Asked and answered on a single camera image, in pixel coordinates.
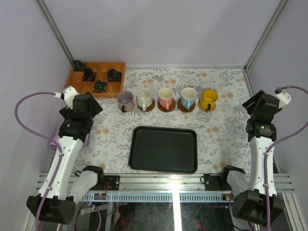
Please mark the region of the yellow mug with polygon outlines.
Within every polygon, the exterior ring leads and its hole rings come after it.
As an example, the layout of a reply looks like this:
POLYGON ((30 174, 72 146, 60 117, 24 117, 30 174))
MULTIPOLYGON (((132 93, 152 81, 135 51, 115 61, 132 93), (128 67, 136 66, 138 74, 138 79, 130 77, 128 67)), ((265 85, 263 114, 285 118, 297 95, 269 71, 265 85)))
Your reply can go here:
POLYGON ((201 95, 200 106, 203 109, 209 111, 215 107, 217 99, 218 94, 216 91, 212 89, 206 89, 201 95))

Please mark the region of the cream white mug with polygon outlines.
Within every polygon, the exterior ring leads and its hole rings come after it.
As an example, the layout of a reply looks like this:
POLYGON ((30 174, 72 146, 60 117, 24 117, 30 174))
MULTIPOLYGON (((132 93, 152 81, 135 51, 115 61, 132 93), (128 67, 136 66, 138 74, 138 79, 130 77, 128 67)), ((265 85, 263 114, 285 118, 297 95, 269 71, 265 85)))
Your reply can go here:
POLYGON ((137 92, 136 103, 137 106, 141 108, 142 111, 146 111, 148 107, 152 105, 153 97, 149 90, 142 89, 137 92))

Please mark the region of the blue mug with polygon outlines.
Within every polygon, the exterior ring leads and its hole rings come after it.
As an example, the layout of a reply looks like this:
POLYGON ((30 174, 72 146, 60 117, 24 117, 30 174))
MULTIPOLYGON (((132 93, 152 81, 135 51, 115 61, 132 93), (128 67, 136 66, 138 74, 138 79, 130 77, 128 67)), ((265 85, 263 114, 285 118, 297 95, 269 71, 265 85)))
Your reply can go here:
POLYGON ((181 92, 181 104, 187 110, 195 103, 196 91, 193 88, 184 88, 181 92))

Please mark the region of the purple mug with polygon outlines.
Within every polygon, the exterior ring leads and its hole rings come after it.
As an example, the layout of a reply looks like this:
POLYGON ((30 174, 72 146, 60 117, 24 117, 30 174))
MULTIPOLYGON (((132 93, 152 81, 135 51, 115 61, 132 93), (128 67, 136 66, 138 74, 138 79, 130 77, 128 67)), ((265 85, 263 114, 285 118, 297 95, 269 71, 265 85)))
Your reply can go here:
POLYGON ((133 94, 127 90, 120 92, 117 96, 117 103, 118 106, 124 105, 126 110, 130 110, 135 104, 133 94))

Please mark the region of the floral tablecloth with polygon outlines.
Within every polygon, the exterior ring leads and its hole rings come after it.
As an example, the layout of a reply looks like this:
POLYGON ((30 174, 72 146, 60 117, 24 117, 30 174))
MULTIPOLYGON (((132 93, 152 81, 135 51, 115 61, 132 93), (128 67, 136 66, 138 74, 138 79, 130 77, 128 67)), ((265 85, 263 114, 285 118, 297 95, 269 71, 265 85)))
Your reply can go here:
POLYGON ((162 88, 173 90, 178 99, 181 91, 193 88, 198 94, 206 89, 218 93, 216 108, 204 112, 195 107, 184 113, 169 113, 158 108, 144 113, 138 108, 122 113, 116 99, 100 99, 103 111, 94 119, 87 147, 79 152, 73 170, 87 165, 102 167, 105 173, 133 173, 128 158, 133 130, 137 126, 192 129, 197 135, 198 173, 220 172, 226 165, 250 172, 251 154, 245 131, 248 114, 242 104, 249 92, 241 69, 129 69, 124 89, 136 94, 149 90, 155 99, 162 88))

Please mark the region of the black serving tray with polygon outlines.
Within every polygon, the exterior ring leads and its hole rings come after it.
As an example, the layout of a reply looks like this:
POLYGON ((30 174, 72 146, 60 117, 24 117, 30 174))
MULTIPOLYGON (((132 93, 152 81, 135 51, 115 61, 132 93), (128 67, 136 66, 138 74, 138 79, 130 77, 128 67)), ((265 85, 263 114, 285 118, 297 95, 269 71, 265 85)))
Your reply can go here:
POLYGON ((135 170, 193 174, 198 169, 197 134, 192 129, 138 126, 128 165, 135 170))

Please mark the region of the aluminium front rail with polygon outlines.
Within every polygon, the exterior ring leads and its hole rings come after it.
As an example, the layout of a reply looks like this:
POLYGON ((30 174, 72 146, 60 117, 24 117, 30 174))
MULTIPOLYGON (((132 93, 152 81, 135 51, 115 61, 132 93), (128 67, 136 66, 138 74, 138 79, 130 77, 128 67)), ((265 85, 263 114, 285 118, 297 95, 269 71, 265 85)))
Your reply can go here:
MULTIPOLYGON (((212 183, 204 181, 203 174, 106 174, 105 177, 118 175, 118 192, 134 193, 170 193, 172 189, 180 192, 230 192, 229 186, 225 189, 210 190, 212 183)), ((38 178, 35 192, 38 192, 43 185, 47 173, 41 173, 38 178)), ((274 184, 277 193, 294 193, 294 187, 288 174, 274 174, 274 184)))

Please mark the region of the pink mug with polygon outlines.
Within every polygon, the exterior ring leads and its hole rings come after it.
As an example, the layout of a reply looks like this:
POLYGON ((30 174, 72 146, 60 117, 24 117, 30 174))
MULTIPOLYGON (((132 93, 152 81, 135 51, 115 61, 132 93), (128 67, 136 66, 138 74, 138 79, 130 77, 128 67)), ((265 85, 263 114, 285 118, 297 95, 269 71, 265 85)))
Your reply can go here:
POLYGON ((170 88, 162 88, 158 92, 160 105, 168 110, 173 102, 173 91, 170 88))

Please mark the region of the black roll far corner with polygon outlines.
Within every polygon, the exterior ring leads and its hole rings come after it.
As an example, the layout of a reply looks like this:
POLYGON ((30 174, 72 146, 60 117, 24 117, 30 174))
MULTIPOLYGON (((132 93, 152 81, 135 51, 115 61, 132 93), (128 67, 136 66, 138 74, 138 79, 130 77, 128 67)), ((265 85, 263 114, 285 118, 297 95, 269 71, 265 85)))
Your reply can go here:
POLYGON ((80 66, 80 65, 83 65, 83 63, 79 60, 73 60, 73 65, 74 66, 80 66))

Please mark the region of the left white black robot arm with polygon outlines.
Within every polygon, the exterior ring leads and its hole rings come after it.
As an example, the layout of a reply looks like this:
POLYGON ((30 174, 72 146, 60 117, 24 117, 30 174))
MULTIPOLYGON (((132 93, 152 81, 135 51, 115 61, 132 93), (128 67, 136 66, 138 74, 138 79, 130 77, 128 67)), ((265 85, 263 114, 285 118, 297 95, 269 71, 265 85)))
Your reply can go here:
POLYGON ((68 186, 74 162, 102 107, 90 92, 77 94, 72 106, 59 112, 64 121, 59 128, 57 151, 50 172, 36 196, 29 196, 26 206, 35 216, 35 228, 47 221, 67 225, 73 220, 77 203, 91 188, 105 186, 102 167, 86 166, 71 187, 68 186))

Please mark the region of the dark wooden coaster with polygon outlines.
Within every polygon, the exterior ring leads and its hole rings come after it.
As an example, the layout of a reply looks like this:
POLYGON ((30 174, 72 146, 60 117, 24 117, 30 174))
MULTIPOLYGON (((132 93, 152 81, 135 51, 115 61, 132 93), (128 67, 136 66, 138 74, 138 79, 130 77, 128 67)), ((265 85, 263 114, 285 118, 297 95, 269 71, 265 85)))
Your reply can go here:
MULTIPOLYGON (((137 107, 140 111, 142 111, 142 108, 140 106, 137 106, 137 107)), ((155 100, 153 99, 152 104, 149 107, 146 108, 145 112, 149 112, 149 111, 153 110, 154 108, 155 108, 155 100)))
POLYGON ((166 108, 164 108, 163 106, 160 105, 160 102, 157 102, 157 106, 158 106, 158 109, 162 112, 165 112, 165 113, 168 113, 168 112, 171 112, 175 109, 176 107, 176 102, 175 100, 173 99, 172 103, 171 103, 171 106, 169 107, 169 109, 167 110, 166 108))
POLYGON ((184 113, 190 113, 195 109, 195 103, 192 104, 192 106, 189 109, 186 109, 182 104, 181 104, 181 99, 178 99, 177 101, 177 107, 180 111, 184 113))

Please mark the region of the dark green yellow roll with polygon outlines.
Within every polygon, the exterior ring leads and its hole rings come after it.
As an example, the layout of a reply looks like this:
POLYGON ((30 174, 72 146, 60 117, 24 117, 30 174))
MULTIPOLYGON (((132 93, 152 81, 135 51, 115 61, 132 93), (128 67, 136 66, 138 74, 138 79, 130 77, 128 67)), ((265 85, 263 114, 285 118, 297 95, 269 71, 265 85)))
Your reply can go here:
POLYGON ((93 85, 93 92, 95 93, 104 93, 106 91, 107 83, 101 80, 98 80, 93 85))

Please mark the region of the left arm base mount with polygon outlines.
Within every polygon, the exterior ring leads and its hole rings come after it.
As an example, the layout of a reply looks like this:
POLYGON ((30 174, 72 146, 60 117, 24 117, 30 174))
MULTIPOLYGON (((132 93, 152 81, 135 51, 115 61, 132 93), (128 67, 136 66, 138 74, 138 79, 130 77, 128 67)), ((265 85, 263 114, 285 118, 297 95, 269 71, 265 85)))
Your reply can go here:
POLYGON ((74 172, 74 175, 77 177, 81 176, 83 171, 94 172, 98 179, 97 183, 90 188, 90 191, 118 191, 120 184, 120 176, 117 175, 108 175, 105 176, 102 167, 97 166, 86 166, 82 171, 77 170, 74 172))

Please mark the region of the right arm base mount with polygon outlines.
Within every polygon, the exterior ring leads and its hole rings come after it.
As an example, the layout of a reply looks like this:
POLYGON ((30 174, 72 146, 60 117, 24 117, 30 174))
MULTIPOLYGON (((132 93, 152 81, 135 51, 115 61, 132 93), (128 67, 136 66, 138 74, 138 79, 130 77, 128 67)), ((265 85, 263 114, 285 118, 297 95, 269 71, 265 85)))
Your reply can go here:
POLYGON ((222 169, 220 173, 204 174, 200 182, 204 184, 206 191, 230 191, 231 186, 227 183, 228 171, 222 169))

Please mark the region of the woven rattan coaster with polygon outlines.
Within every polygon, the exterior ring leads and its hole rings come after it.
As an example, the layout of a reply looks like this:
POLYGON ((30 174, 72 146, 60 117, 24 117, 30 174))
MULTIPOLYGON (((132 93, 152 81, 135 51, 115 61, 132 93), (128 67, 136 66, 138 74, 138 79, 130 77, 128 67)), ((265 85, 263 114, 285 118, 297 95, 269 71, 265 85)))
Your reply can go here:
POLYGON ((201 104, 200 104, 200 100, 201 100, 201 99, 199 99, 199 101, 198 101, 198 108, 199 108, 201 111, 203 111, 203 112, 212 112, 212 111, 215 110, 216 104, 215 104, 213 107, 211 107, 211 109, 204 109, 204 108, 201 106, 201 104))
POLYGON ((133 107, 130 110, 126 110, 125 106, 119 106, 119 110, 123 113, 128 113, 128 112, 132 112, 135 109, 135 104, 133 105, 133 107))

